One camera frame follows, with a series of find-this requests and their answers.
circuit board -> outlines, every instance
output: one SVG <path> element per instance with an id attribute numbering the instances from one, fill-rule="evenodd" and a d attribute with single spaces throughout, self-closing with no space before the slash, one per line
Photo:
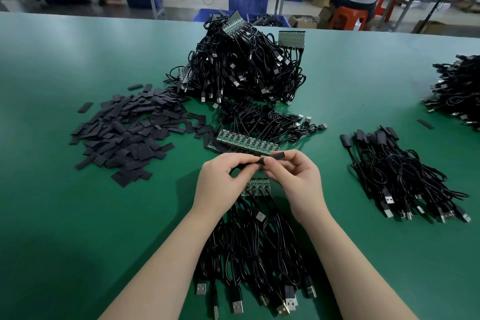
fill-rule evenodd
<path id="1" fill-rule="evenodd" d="M 268 178 L 251 178 L 241 194 L 248 196 L 247 192 L 253 192 L 254 195 L 260 195 L 262 190 L 270 192 L 270 180 Z"/>
<path id="2" fill-rule="evenodd" d="M 222 129 L 216 137 L 216 140 L 229 146 L 264 156 L 269 156 L 272 151 L 278 151 L 280 148 L 276 143 L 252 138 L 243 134 L 233 133 L 226 129 Z"/>

concrete floor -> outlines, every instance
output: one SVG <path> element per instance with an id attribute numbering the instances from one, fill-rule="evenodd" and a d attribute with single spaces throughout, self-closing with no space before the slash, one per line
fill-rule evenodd
<path id="1" fill-rule="evenodd" d="M 62 14 L 75 16 L 111 17 L 111 18 L 137 18 L 152 19 L 150 9 L 129 8 L 126 0 L 110 2 L 106 7 L 100 7 L 97 0 L 91 5 L 46 5 L 40 6 L 36 0 L 22 0 L 19 5 L 15 0 L 0 0 L 0 10 L 10 12 L 26 11 L 30 13 Z M 276 0 L 269 0 L 268 13 L 273 13 Z M 164 0 L 165 18 L 167 20 L 191 21 L 201 8 L 228 9 L 229 0 Z M 423 20 L 429 13 L 434 3 L 414 2 L 400 25 L 398 32 L 410 33 L 419 20 Z M 293 14 L 317 16 L 320 8 L 309 2 L 285 1 L 283 15 L 287 18 Z M 393 26 L 402 13 L 403 7 L 396 7 L 388 26 Z M 462 37 L 480 37 L 480 14 L 464 13 L 450 6 L 441 5 L 433 14 L 432 20 L 445 24 L 455 25 L 447 31 L 449 35 Z"/>

green workbench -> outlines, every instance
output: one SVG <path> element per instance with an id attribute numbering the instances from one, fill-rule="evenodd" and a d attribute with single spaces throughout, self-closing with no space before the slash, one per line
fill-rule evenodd
<path id="1" fill-rule="evenodd" d="M 68 142 L 113 94 L 136 83 L 162 86 L 204 34 L 201 23 L 0 13 L 0 319 L 96 319 L 188 212 L 200 167 L 216 156 L 193 135 L 172 134 L 165 142 L 177 148 L 148 166 L 152 178 L 126 188 L 112 170 L 75 170 L 83 145 Z M 307 30 L 307 81 L 288 108 L 328 125 L 298 148 L 320 168 L 333 217 L 422 320 L 480 316 L 480 135 L 420 104 L 438 80 L 432 63 L 479 50 L 473 38 Z M 90 101 L 90 111 L 77 113 Z M 206 104 L 186 107 L 212 120 Z M 449 188 L 471 195 L 462 204 L 470 224 L 386 219 L 366 198 L 339 135 L 380 124 L 447 174 Z M 273 193 L 288 207 L 279 186 Z M 298 292 L 291 319 L 340 318 L 318 267 L 318 298 Z M 220 319 L 232 319 L 219 293 Z M 272 319 L 243 294 L 242 318 Z M 180 318 L 208 318 L 193 286 Z"/>

